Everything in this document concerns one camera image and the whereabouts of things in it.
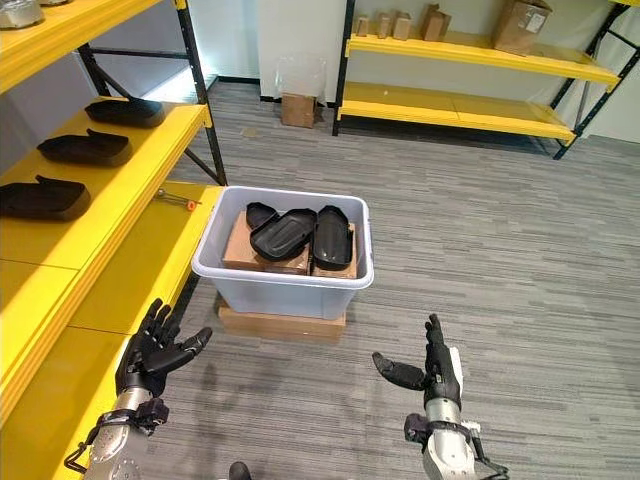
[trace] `small cardboard box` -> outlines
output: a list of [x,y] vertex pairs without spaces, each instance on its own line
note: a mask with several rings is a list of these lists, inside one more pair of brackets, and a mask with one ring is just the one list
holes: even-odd
[[407,12],[399,12],[393,25],[393,38],[406,40],[411,31],[411,15]]
[[380,13],[378,15],[378,38],[387,38],[391,33],[391,15]]
[[231,335],[313,343],[338,343],[347,325],[346,312],[335,320],[268,313],[238,313],[225,302],[219,305],[218,318],[224,325],[225,332]]
[[493,33],[493,48],[529,54],[551,12],[543,0],[507,0]]
[[369,33],[369,17],[361,15],[356,23],[356,35],[358,37],[366,37]]
[[451,15],[440,12],[440,6],[431,4],[427,7],[420,34],[427,42],[441,42],[451,23]]
[[316,97],[282,94],[282,123],[294,127],[313,128]]
[[356,255],[356,227],[353,223],[349,224],[349,230],[353,232],[353,241],[351,242],[351,263],[344,270],[324,270],[316,265],[313,266],[311,273],[314,277],[331,277],[331,278],[356,278],[358,276],[358,256]]
[[292,275],[307,275],[309,272],[309,244],[300,255],[290,260],[271,262],[262,258],[251,247],[249,236],[251,228],[247,225],[247,212],[242,211],[233,225],[227,250],[224,252],[222,263],[226,268],[237,270],[253,270],[256,272],[288,273]]

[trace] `plastic storage bin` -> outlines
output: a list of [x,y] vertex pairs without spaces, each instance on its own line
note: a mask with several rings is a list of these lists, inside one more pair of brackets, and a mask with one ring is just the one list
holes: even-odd
[[[329,204],[341,208],[356,227],[357,278],[311,277],[224,268],[222,257],[231,228],[238,214],[250,202],[271,205],[280,213],[292,208],[319,211]],[[346,310],[357,290],[367,288],[373,282],[369,208],[360,198],[344,195],[227,187],[211,214],[191,266],[195,273],[213,281],[218,292],[236,312],[332,320]]]

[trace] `black curved plastic cover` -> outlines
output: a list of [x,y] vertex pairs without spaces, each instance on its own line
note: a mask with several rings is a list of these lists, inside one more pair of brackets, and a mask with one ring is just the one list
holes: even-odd
[[278,217],[275,208],[260,202],[251,202],[247,204],[247,225],[251,230],[255,230],[264,222]]
[[38,145],[42,155],[54,162],[117,167],[129,161],[133,149],[122,135],[87,129],[88,136],[62,135]]
[[164,121],[162,103],[141,98],[103,100],[88,105],[84,110],[96,122],[128,127],[154,128]]
[[91,196],[78,182],[36,176],[38,183],[0,187],[0,215],[37,220],[69,221],[89,208]]
[[272,217],[251,232],[251,247],[272,262],[297,257],[304,250],[316,223],[316,212],[308,208],[289,210]]
[[344,270],[351,263],[353,232],[338,207],[327,205],[318,213],[313,238],[313,260],[324,270]]

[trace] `shelf board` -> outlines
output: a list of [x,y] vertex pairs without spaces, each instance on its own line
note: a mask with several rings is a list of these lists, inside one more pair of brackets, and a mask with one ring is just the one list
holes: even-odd
[[0,33],[0,93],[160,0],[76,0],[45,7],[45,20]]
[[[223,187],[167,182],[163,188],[203,203],[189,212],[182,206],[153,200],[96,280],[69,325],[133,334],[158,292],[167,292],[167,298],[177,298],[191,271],[191,257]],[[127,283],[137,286],[137,295],[118,294],[118,301],[109,307],[109,321],[105,322],[101,315],[104,299],[112,298],[123,288],[124,272]]]
[[62,461],[113,408],[115,371],[128,338],[64,329],[2,428],[2,478],[82,479]]
[[417,88],[347,82],[339,115],[575,138],[544,105]]
[[377,35],[351,35],[349,51],[410,55],[452,62],[474,63],[528,72],[579,78],[607,84],[613,88],[618,76],[597,65],[587,54],[568,48],[535,45],[531,55],[520,56],[495,50],[489,37],[469,33],[448,32],[442,42],[425,42],[416,37],[408,40],[384,39]]
[[[28,274],[3,273],[3,282],[15,292],[2,304],[2,328],[21,329],[20,341],[2,337],[2,390],[0,424],[37,368],[38,359],[65,327],[85,294],[134,225],[162,181],[196,132],[208,118],[202,105],[165,104],[166,119],[155,129],[98,124],[78,113],[56,135],[83,133],[87,128],[129,137],[134,154],[119,168],[91,168],[46,160],[31,152],[0,178],[0,183],[33,182],[36,174],[82,182],[92,204],[73,222],[36,222],[0,219],[0,260],[36,266]],[[48,283],[53,293],[34,302],[31,286],[53,267],[74,273],[71,280],[58,275]]]
[[62,460],[113,407],[114,374],[129,338],[115,332],[135,332],[156,297],[175,303],[223,187],[167,182],[163,188],[202,204],[189,212],[154,200],[145,209],[2,428],[1,449],[11,455],[0,459],[1,478],[82,478]]

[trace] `black metal shelf frame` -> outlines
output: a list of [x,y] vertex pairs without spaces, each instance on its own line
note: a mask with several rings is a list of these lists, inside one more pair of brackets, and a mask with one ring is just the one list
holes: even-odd
[[[335,102],[334,116],[333,116],[333,132],[332,132],[333,136],[337,136],[338,133],[340,133],[340,123],[341,123],[341,121],[338,120],[338,114],[339,114],[339,111],[340,111],[340,107],[342,106],[342,101],[344,99],[344,84],[345,84],[346,77],[347,77],[347,64],[349,62],[349,59],[345,54],[346,54],[346,49],[347,49],[347,42],[351,38],[351,30],[352,30],[352,25],[353,25],[353,15],[354,15],[354,10],[355,10],[355,3],[356,3],[356,0],[347,0],[346,8],[345,8],[344,30],[343,30],[343,33],[342,33],[342,50],[340,52],[340,68],[338,69],[338,85],[336,87],[336,102]],[[624,42],[625,44],[627,44],[628,46],[633,48],[634,49],[634,53],[631,56],[631,58],[629,59],[629,61],[622,68],[622,70],[620,70],[620,72],[618,73],[619,81],[616,84],[616,86],[613,89],[611,89],[611,91],[605,92],[596,101],[596,103],[591,108],[589,113],[587,113],[587,115],[584,118],[581,118],[582,117],[582,111],[584,109],[584,104],[585,104],[587,96],[588,96],[589,85],[590,85],[590,82],[585,82],[584,90],[583,90],[583,93],[582,93],[582,98],[581,98],[581,101],[580,101],[580,106],[578,107],[576,126],[573,129],[573,133],[575,133],[576,138],[571,143],[566,144],[566,145],[562,144],[561,142],[558,141],[558,143],[560,143],[561,147],[556,152],[556,154],[553,156],[553,158],[556,159],[556,160],[561,159],[564,156],[564,154],[567,153],[569,148],[571,148],[573,146],[575,141],[578,138],[580,138],[580,136],[584,133],[584,131],[587,128],[587,126],[593,121],[593,119],[598,114],[598,112],[600,110],[602,110],[602,107],[604,107],[604,105],[607,103],[607,100],[609,100],[609,98],[620,87],[620,85],[622,84],[624,79],[629,75],[629,73],[631,72],[633,67],[638,63],[638,60],[640,60],[640,45],[636,45],[635,43],[633,43],[629,39],[625,38],[624,36],[620,35],[619,33],[615,32],[614,30],[611,30],[611,27],[613,26],[613,23],[615,22],[615,20],[620,15],[622,15],[624,12],[629,10],[629,8],[631,8],[630,5],[624,5],[624,4],[620,4],[620,3],[616,3],[616,4],[614,4],[612,6],[611,11],[609,12],[609,15],[607,16],[605,21],[602,23],[602,26],[598,29],[596,35],[591,40],[591,43],[589,43],[589,46],[585,50],[585,53],[587,55],[590,55],[591,57],[595,58],[595,56],[598,53],[598,49],[600,47],[602,39],[607,34],[613,36],[614,38]],[[564,84],[562,85],[562,87],[560,88],[558,93],[556,94],[555,98],[551,102],[551,104],[550,104],[551,108],[553,108],[553,109],[557,108],[557,106],[560,104],[561,100],[564,98],[564,96],[567,94],[567,92],[569,91],[569,89],[573,85],[574,81],[575,81],[575,79],[568,78],[564,82]]]
[[196,46],[196,38],[193,33],[193,23],[191,22],[191,15],[189,14],[189,6],[186,0],[174,0],[174,5],[178,14],[178,21],[180,22],[180,29],[182,31],[182,39],[185,45],[184,52],[99,48],[91,47],[89,43],[85,43],[84,45],[78,47],[78,53],[80,54],[80,58],[82,59],[87,73],[89,74],[89,78],[91,78],[91,81],[93,82],[98,95],[110,96],[111,94],[109,92],[109,86],[111,86],[120,95],[128,98],[131,97],[129,92],[127,92],[127,90],[122,85],[120,85],[114,78],[112,78],[107,72],[105,72],[102,67],[100,67],[95,55],[123,55],[188,61],[189,67],[191,69],[191,75],[193,77],[193,84],[195,87],[198,104],[207,106],[209,117],[211,119],[211,127],[205,127],[205,131],[207,134],[207,140],[209,142],[209,148],[211,150],[211,155],[213,157],[215,171],[211,169],[191,150],[186,149],[185,154],[216,183],[223,186],[228,185],[227,175],[224,171],[224,164],[222,163],[220,145],[218,144],[218,137],[213,126],[213,113],[211,111],[211,104],[209,103],[209,97],[207,95],[207,85],[204,81],[204,75],[202,74],[200,58],[198,57],[198,47]]
[[[615,5],[613,5],[613,7],[611,8],[611,11],[609,12],[609,15],[607,16],[605,21],[602,23],[602,26],[598,29],[598,32],[595,34],[595,36],[591,40],[591,43],[589,43],[589,46],[585,50],[585,53],[595,59],[595,57],[598,54],[600,44],[602,43],[602,40],[605,38],[607,34],[611,35],[612,37],[624,42],[625,44],[633,48],[634,53],[631,55],[631,58],[627,61],[625,66],[622,68],[622,70],[620,70],[620,72],[618,73],[618,78],[620,80],[618,81],[616,86],[613,87],[611,91],[607,91],[603,93],[600,96],[600,98],[596,101],[596,103],[593,105],[593,107],[591,107],[591,110],[589,110],[589,113],[587,113],[587,115],[584,118],[581,118],[584,104],[587,100],[587,96],[589,93],[589,82],[584,83],[582,98],[580,100],[580,106],[578,107],[576,126],[573,129],[573,133],[575,133],[576,138],[573,140],[573,142],[569,143],[568,145],[561,144],[560,150],[558,150],[556,154],[553,156],[555,160],[560,160],[564,156],[564,154],[567,153],[567,151],[573,146],[575,141],[578,138],[580,138],[580,136],[584,133],[584,131],[589,126],[589,124],[593,121],[593,119],[598,114],[598,112],[600,112],[600,110],[602,110],[602,107],[605,106],[605,104],[607,103],[607,100],[609,100],[609,98],[611,98],[611,96],[616,92],[616,90],[620,88],[620,85],[622,85],[622,82],[624,81],[624,79],[627,78],[627,76],[629,75],[633,67],[635,67],[636,64],[638,63],[638,60],[640,60],[640,45],[636,45],[635,43],[623,37],[622,35],[615,32],[614,30],[611,30],[611,27],[613,26],[613,23],[615,22],[615,20],[630,8],[631,8],[630,5],[624,5],[621,3],[616,3]],[[558,94],[555,96],[555,98],[551,102],[550,104],[551,108],[555,109],[560,104],[560,102],[562,101],[564,96],[567,94],[567,92],[569,91],[569,88],[571,87],[574,81],[575,79],[568,78],[564,82],[564,84],[558,91]]]

